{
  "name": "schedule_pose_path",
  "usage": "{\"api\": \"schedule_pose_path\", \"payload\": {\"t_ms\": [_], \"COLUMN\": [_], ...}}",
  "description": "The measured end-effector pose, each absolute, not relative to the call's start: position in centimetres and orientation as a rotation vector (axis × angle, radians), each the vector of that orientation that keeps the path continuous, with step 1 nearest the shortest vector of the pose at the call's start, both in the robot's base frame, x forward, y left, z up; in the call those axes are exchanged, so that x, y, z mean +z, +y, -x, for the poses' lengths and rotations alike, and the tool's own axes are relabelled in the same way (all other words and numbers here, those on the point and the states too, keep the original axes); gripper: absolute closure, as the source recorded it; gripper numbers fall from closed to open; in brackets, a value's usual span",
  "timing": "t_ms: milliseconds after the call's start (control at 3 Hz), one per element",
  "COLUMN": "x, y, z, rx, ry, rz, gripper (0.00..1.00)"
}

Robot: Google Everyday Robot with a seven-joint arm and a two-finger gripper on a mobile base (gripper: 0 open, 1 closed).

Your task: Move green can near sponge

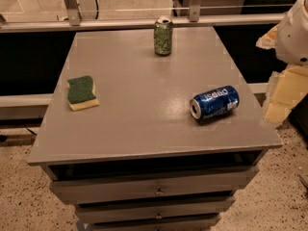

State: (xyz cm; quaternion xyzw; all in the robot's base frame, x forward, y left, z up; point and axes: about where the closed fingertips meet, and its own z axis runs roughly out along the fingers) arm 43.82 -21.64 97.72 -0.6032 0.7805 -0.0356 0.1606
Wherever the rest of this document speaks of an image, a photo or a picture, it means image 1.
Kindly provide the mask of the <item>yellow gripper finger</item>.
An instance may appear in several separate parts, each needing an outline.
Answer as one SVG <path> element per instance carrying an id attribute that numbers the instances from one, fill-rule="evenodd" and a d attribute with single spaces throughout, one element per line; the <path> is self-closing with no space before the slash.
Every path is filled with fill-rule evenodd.
<path id="1" fill-rule="evenodd" d="M 269 31 L 267 31 L 263 36 L 258 38 L 256 41 L 256 46 L 261 49 L 274 49 L 276 46 L 276 34 L 278 26 L 275 25 Z"/>
<path id="2" fill-rule="evenodd" d="M 307 65 L 288 64 L 281 73 L 273 72 L 263 104 L 263 120 L 267 124 L 281 125 L 307 94 Z"/>

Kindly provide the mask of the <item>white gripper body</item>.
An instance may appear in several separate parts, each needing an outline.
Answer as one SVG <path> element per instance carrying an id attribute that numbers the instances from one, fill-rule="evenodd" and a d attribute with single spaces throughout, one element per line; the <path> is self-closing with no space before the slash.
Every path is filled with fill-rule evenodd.
<path id="1" fill-rule="evenodd" d="M 280 21 L 275 52 L 286 64 L 308 65 L 308 0 L 296 0 Z"/>

